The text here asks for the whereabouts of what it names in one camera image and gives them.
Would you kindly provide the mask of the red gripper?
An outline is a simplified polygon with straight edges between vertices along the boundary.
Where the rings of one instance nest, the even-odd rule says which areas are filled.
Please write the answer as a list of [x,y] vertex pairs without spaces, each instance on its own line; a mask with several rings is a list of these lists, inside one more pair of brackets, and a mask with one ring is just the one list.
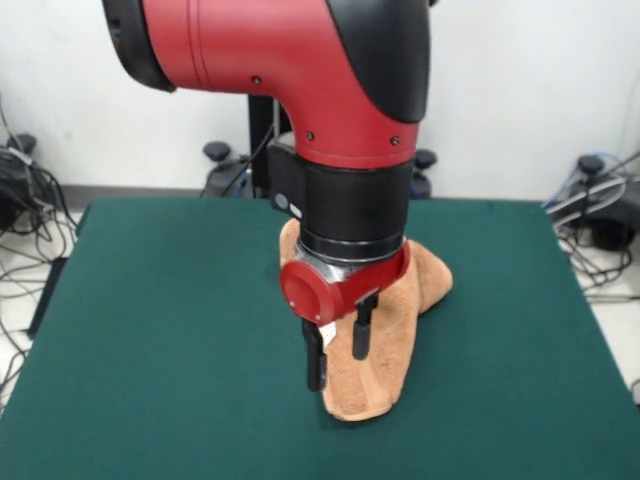
[[352,265],[327,263],[302,246],[294,246],[294,256],[282,266],[279,282],[286,302],[303,319],[306,381],[311,392],[323,391],[327,380],[327,356],[317,325],[327,325],[356,312],[352,356],[365,360],[379,296],[406,273],[409,263],[407,243],[380,262]]

